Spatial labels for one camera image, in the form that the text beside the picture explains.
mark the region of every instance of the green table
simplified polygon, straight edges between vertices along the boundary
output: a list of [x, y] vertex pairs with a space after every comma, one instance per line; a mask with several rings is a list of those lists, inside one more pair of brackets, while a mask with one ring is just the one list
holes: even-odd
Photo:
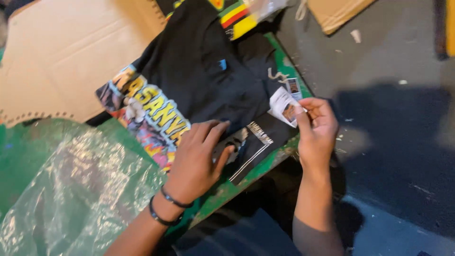
[[[310, 97], [311, 93], [275, 36], [268, 33], [266, 37], [276, 48], [275, 58], [278, 70], [283, 74], [289, 74], [289, 77], [297, 77], [303, 97]], [[55, 151], [58, 143], [62, 140], [62, 136], [83, 125], [62, 119], [45, 119], [39, 121], [39, 125], [33, 124], [27, 127], [19, 124], [11, 129], [6, 129], [5, 126], [0, 125], [0, 175], [2, 177], [0, 179], [0, 193], [2, 194], [0, 197], [0, 213], [2, 213], [0, 220], [3, 219], [5, 213], [33, 179], [38, 169]], [[117, 120], [110, 119], [100, 125], [98, 129], [104, 135], [114, 137], [126, 148], [141, 157], [150, 158], [136, 139]], [[185, 212], [182, 222], [170, 229], [168, 234], [178, 237], [189, 227], [207, 218], [212, 212], [291, 155], [297, 149], [297, 144], [298, 136], [290, 139], [285, 146], [275, 150], [257, 165], [237, 186], [229, 182], [227, 177], [222, 177], [219, 183]]]

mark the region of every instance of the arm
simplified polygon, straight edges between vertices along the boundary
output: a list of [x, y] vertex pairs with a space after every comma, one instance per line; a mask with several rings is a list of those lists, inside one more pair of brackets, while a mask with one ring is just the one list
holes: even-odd
[[298, 152], [303, 168], [293, 220], [293, 241], [308, 256], [342, 256], [343, 246], [333, 219], [329, 161], [338, 123], [327, 101], [306, 98], [308, 110], [297, 115]]
[[[174, 200], [189, 204], [205, 194], [218, 181], [221, 171], [234, 147], [224, 149], [215, 163], [212, 151], [228, 122], [211, 120], [195, 123], [182, 136], [164, 190]], [[163, 220], [173, 221], [184, 209], [167, 201], [161, 192], [153, 198], [152, 206]], [[107, 249], [106, 256], [151, 255], [166, 232], [167, 226], [154, 220], [146, 207]]]

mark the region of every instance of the white string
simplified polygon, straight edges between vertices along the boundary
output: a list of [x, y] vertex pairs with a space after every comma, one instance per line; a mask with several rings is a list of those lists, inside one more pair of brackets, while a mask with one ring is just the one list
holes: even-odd
[[301, 0], [300, 5], [298, 6], [297, 12], [295, 13], [296, 20], [303, 20], [307, 14], [307, 0]]
[[272, 76], [272, 68], [271, 68], [271, 67], [268, 68], [268, 78], [270, 78], [270, 79], [277, 79], [277, 78], [280, 78], [280, 79], [278, 80], [278, 82], [280, 82], [280, 83], [286, 83], [286, 80], [287, 80], [288, 76], [289, 76], [289, 75], [284, 75], [284, 74], [281, 73], [281, 72], [278, 72], [278, 73], [275, 74], [275, 76]]

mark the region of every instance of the cardboard box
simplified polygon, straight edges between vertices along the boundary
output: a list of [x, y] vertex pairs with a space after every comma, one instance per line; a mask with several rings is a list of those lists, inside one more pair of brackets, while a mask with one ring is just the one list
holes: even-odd
[[9, 20], [0, 123], [104, 111], [95, 90], [137, 59], [165, 26], [155, 1], [40, 0]]
[[344, 23], [373, 3], [374, 0], [308, 0], [308, 8], [330, 35]]

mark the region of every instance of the clear plastic wrap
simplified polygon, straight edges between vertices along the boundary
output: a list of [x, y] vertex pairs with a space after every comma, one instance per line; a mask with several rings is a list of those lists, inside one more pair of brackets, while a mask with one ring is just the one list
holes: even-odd
[[0, 255], [102, 255], [165, 180], [95, 129], [63, 136], [5, 214]]
[[272, 19], [277, 11], [288, 6], [289, 0], [243, 0], [243, 2], [251, 17], [259, 23], [267, 18]]

